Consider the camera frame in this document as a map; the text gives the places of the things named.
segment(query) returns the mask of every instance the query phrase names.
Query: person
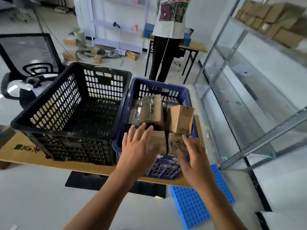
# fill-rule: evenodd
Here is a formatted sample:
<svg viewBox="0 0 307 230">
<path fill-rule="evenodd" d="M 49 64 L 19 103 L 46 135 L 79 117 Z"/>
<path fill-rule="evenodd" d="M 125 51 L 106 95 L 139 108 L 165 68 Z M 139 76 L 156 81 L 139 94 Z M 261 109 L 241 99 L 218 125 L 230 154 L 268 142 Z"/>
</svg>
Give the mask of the person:
<svg viewBox="0 0 307 230">
<path fill-rule="evenodd" d="M 119 205 L 138 178 L 152 166 L 159 154 L 160 144 L 148 152 L 148 143 L 153 127 L 145 130 L 143 124 L 137 130 L 133 125 L 125 133 L 122 154 L 116 169 L 100 191 L 85 205 L 63 230 L 107 230 Z M 217 187 L 205 149 L 199 140 L 182 136 L 190 154 L 190 164 L 177 150 L 177 159 L 187 182 L 197 191 L 207 207 L 217 230 L 247 229 L 222 191 Z"/>
<path fill-rule="evenodd" d="M 162 62 L 157 81 L 165 82 L 180 42 L 185 35 L 186 11 L 190 1 L 157 0 L 157 19 L 152 34 L 155 37 L 150 80 L 156 80 Z"/>
</svg>

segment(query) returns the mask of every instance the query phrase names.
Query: table leg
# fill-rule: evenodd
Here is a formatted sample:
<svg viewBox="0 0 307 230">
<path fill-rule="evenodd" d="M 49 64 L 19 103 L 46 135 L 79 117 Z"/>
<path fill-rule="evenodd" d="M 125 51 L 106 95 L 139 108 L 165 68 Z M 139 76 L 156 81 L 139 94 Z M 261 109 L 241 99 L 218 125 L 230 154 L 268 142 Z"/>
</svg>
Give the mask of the table leg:
<svg viewBox="0 0 307 230">
<path fill-rule="evenodd" d="M 185 69 L 187 68 L 187 65 L 188 65 L 188 63 L 189 63 L 189 60 L 190 60 L 191 55 L 192 55 L 192 51 L 190 51 L 189 57 L 188 57 L 187 62 L 186 62 L 186 64 L 185 64 L 185 68 L 183 69 L 183 72 L 182 72 L 182 76 L 183 76 L 184 73 L 185 73 Z"/>
<path fill-rule="evenodd" d="M 147 55 L 147 61 L 146 61 L 146 69 L 145 69 L 145 77 L 147 74 L 147 68 L 148 68 L 148 62 L 149 62 L 149 57 L 150 57 L 150 51 L 151 51 L 151 45 L 152 45 L 152 41 L 150 40 L 149 42 L 149 49 L 148 49 L 148 55 Z"/>
<path fill-rule="evenodd" d="M 186 80 L 187 80 L 187 78 L 188 78 L 188 76 L 189 76 L 189 74 L 190 74 L 191 68 L 192 68 L 192 66 L 193 66 L 193 64 L 194 64 L 194 62 L 195 62 L 195 59 L 196 59 L 197 55 L 198 55 L 198 51 L 195 53 L 195 56 L 194 56 L 194 58 L 193 58 L 193 60 L 192 60 L 191 66 L 190 66 L 190 68 L 189 68 L 189 71 L 188 71 L 188 73 L 187 73 L 187 75 L 186 75 L 186 77 L 185 77 L 185 80 L 184 80 L 183 84 L 185 84 L 185 82 L 186 82 Z"/>
</svg>

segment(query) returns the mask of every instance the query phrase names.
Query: blue plastic pallet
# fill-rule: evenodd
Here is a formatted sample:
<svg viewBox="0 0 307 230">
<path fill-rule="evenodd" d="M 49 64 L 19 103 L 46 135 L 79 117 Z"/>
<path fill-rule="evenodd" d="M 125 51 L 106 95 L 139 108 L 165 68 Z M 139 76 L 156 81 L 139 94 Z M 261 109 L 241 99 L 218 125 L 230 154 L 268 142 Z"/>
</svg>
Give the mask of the blue plastic pallet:
<svg viewBox="0 0 307 230">
<path fill-rule="evenodd" d="M 228 202 L 230 204 L 234 204 L 236 201 L 226 185 L 219 169 L 216 165 L 212 165 L 211 169 L 213 171 L 217 186 L 224 193 Z M 204 221 L 211 219 L 209 211 L 194 189 L 178 186 L 170 186 L 170 189 L 176 201 L 183 225 L 186 229 L 193 228 Z"/>
</svg>

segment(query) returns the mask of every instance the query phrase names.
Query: black plastic crate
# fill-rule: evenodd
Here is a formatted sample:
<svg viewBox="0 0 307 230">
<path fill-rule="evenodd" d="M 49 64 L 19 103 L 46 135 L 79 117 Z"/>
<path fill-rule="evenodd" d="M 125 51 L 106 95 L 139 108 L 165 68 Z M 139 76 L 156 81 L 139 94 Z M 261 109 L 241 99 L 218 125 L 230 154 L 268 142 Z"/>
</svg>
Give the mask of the black plastic crate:
<svg viewBox="0 0 307 230">
<path fill-rule="evenodd" d="M 113 165 L 132 73 L 72 63 L 12 122 L 54 160 Z"/>
</svg>

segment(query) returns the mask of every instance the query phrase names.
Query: black floor mat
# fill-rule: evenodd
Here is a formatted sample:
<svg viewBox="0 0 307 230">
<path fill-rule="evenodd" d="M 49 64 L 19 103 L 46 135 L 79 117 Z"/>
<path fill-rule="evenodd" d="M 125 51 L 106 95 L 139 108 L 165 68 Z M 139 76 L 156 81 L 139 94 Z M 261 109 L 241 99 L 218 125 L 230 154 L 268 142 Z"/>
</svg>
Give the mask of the black floor mat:
<svg viewBox="0 0 307 230">
<path fill-rule="evenodd" d="M 72 171 L 65 186 L 79 189 L 100 190 L 109 176 Z M 166 197 L 166 185 L 137 181 L 130 193 L 161 198 Z"/>
</svg>

